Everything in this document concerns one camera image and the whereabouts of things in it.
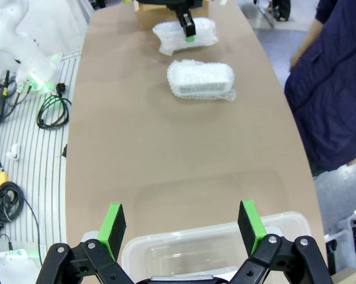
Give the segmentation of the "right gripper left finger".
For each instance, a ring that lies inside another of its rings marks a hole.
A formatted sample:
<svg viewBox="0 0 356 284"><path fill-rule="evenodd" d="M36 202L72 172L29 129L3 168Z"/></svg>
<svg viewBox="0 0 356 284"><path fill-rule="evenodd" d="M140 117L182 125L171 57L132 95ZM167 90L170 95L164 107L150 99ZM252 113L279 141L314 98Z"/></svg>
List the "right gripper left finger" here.
<svg viewBox="0 0 356 284"><path fill-rule="evenodd" d="M36 282L81 283L96 276L100 283L132 283L118 263L126 226L122 205L110 205L97 237L74 248L66 243L49 248Z"/></svg>

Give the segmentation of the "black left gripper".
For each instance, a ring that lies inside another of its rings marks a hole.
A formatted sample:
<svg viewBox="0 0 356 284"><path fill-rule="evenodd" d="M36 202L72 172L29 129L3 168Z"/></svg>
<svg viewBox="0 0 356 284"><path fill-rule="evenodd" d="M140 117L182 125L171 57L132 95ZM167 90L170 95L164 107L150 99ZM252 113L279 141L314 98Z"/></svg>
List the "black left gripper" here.
<svg viewBox="0 0 356 284"><path fill-rule="evenodd" d="M202 0L140 0L138 2L147 5L162 5L172 11L176 11L186 41L192 42L195 40L196 27L189 10L202 7Z"/></svg>

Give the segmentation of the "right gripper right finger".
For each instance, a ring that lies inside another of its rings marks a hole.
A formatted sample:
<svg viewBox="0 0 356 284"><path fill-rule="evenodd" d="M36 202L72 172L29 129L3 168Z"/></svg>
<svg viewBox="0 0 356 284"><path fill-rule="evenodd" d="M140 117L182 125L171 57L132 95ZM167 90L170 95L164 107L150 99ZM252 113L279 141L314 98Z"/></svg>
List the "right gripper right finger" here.
<svg viewBox="0 0 356 284"><path fill-rule="evenodd" d="M333 282L315 239L267 233L253 201L240 202L238 227L248 259L230 283L264 283L271 271L282 272L289 283Z"/></svg>

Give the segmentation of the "person's right hand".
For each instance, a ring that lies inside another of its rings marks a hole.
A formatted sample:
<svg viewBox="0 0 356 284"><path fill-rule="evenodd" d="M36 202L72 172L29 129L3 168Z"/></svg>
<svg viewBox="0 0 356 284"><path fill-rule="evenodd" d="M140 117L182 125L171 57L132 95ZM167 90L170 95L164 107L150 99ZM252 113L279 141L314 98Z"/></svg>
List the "person's right hand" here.
<svg viewBox="0 0 356 284"><path fill-rule="evenodd" d="M322 31L323 24L318 20L314 19L310 25L308 32L306 33L305 38L300 44L299 48L290 58L290 71L293 70L297 61L300 59L301 55L310 47L310 45L317 39L320 32Z"/></svg>

